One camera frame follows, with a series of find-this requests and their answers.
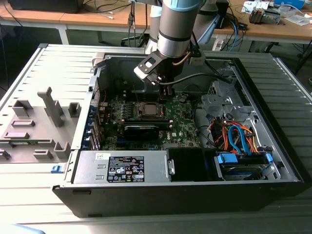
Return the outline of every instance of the sticker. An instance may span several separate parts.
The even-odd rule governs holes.
[[[107,181],[144,182],[144,157],[109,157]]]
[[[111,156],[110,153],[97,153],[96,160],[108,160],[110,156]]]
[[[11,145],[29,145],[28,142],[11,142]]]

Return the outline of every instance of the blue latch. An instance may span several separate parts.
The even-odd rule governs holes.
[[[272,155],[271,155],[271,154],[266,154],[265,156],[267,157],[267,160],[268,160],[269,162],[273,162],[273,158],[272,158]]]
[[[59,165],[55,165],[52,167],[51,173],[52,174],[62,174],[63,173],[62,169],[63,169],[63,167],[61,167]]]
[[[238,163],[238,160],[237,160],[237,157],[235,154],[229,154],[229,153],[219,154],[217,158],[218,158],[219,164],[221,164],[221,163]]]

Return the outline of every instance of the warning label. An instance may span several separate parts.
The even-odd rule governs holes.
[[[109,157],[107,181],[144,182],[144,157]]]

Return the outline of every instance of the copper pipe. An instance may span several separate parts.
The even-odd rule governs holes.
[[[184,63],[184,62],[189,58],[190,55],[191,55],[191,52],[189,51],[189,52],[187,52],[187,54],[184,56],[184,58],[181,59],[181,61],[179,61],[179,62],[173,62],[172,65],[173,65],[173,66],[180,66],[182,63]]]

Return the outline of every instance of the table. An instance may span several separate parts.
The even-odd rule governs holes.
[[[100,5],[101,2],[110,3],[114,1],[97,0],[98,5]],[[308,44],[312,39],[312,27],[310,25],[298,26],[285,19],[282,19],[279,25],[250,24],[248,19],[249,14],[241,13],[243,3],[244,0],[231,0],[231,6],[234,15],[240,19],[240,22],[248,24],[248,29],[246,35],[244,36],[244,40]],[[128,31],[127,22],[130,11],[129,7],[122,8],[121,10],[115,10],[113,15],[115,19],[108,19],[97,13],[90,13],[86,12],[85,10],[81,10],[81,12],[78,14],[66,14],[57,12],[15,11],[7,2],[6,6],[8,10],[22,23],[23,26],[58,29],[63,44],[69,44],[66,34],[67,29],[113,32]],[[305,6],[303,10],[312,11],[312,7]],[[13,17],[6,11],[2,4],[0,5],[0,23],[3,25],[19,26],[19,24],[14,21]],[[136,5],[136,28],[138,33],[141,33],[145,28],[145,8],[142,4]],[[215,44],[218,41],[220,42],[228,39],[232,33],[233,29],[229,25],[223,29],[215,29],[213,35],[214,38],[217,38]]]
[[[310,24],[299,26],[286,19],[282,19],[278,25],[252,24],[249,23],[250,14],[241,12],[245,0],[231,0],[230,2],[231,9],[239,22],[248,25],[244,40],[309,44],[312,39],[312,26]],[[312,6],[305,5],[302,11],[312,11]],[[217,38],[216,45],[217,42],[228,39],[233,33],[233,29],[226,26],[223,29],[215,29],[214,33]]]
[[[4,1],[7,9],[13,16],[25,27],[55,28],[58,29],[63,44],[69,44],[66,34],[67,29],[92,30],[92,31],[111,31],[111,32],[128,32],[128,16],[130,7],[120,8],[113,11],[114,19],[101,16],[98,13],[87,12],[82,9],[78,14],[66,14],[62,12],[43,12],[43,11],[21,11],[13,10],[11,5]],[[97,0],[97,5],[103,3],[114,3],[114,0]],[[118,6],[127,5],[127,2],[117,2],[107,10]],[[7,12],[0,0],[0,23],[3,25],[19,26],[14,18]],[[146,27],[145,23],[145,5],[136,4],[136,32],[143,32]]]

